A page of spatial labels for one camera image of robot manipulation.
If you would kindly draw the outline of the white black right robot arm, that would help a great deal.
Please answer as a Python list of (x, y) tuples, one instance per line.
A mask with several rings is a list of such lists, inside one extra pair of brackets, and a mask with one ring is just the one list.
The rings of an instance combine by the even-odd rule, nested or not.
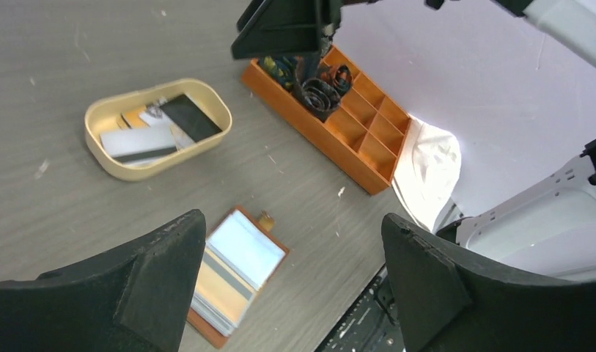
[[(596, 277), (596, 235), (573, 237), (596, 221), (596, 156), (564, 156), (577, 142), (574, 122), (596, 120), (596, 111), (574, 107), (583, 94), (574, 76), (534, 84), (530, 53), (508, 56), (504, 41), (488, 36), (495, 54), (487, 64), (454, 52), (475, 83), (494, 87), (503, 76), (506, 86), (494, 95), (473, 87), (475, 98), (453, 94), (438, 120), (459, 117), (459, 128), (412, 119), (392, 187), (429, 230), (455, 202), (465, 214), (454, 236), (463, 248), (548, 276)], [(507, 60), (514, 70), (503, 74)]]

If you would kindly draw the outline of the brown leather card holder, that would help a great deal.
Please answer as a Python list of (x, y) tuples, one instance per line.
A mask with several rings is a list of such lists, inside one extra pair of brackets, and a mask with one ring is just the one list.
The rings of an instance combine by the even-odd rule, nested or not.
[[(272, 235), (275, 224), (265, 211), (255, 218), (237, 205), (206, 237), (205, 250), (216, 254), (257, 291), (252, 303), (290, 253), (289, 248)], [(221, 334), (191, 305), (187, 321), (216, 349), (223, 348), (236, 330), (227, 336)]]

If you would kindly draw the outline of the orange gold card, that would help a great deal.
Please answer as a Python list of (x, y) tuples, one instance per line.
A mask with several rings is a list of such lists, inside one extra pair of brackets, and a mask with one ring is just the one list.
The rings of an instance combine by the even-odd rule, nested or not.
[(257, 291), (209, 249), (204, 251), (191, 308), (221, 334), (241, 323)]

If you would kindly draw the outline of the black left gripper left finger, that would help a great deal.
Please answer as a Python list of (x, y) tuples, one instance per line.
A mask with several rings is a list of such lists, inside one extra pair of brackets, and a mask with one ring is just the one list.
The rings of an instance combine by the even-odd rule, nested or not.
[(0, 351), (177, 351), (205, 236), (190, 210), (36, 279), (0, 282)]

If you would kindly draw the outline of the cream oval tray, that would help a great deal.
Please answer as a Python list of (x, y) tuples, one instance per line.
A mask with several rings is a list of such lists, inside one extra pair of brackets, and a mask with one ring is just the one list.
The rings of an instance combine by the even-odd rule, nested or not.
[[(102, 147), (99, 134), (118, 129), (117, 118), (121, 113), (157, 101), (162, 97), (171, 100), (181, 94), (192, 99), (222, 132), (142, 166), (124, 165), (108, 156)], [(120, 180), (140, 181), (216, 147), (231, 130), (233, 116), (220, 95), (210, 85), (195, 78), (182, 78), (148, 89), (98, 100), (87, 109), (84, 124), (87, 147), (104, 170)]]

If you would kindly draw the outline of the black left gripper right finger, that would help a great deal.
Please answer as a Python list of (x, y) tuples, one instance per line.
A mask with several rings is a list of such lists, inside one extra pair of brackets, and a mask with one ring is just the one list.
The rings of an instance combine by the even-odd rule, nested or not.
[(596, 280), (513, 268), (394, 213), (381, 235), (407, 351), (596, 351)]

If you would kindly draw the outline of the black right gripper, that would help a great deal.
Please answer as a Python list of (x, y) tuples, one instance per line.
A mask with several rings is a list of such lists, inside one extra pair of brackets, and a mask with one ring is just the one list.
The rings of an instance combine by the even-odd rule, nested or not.
[(234, 59), (327, 54), (346, 6), (370, 0), (253, 0), (239, 17)]

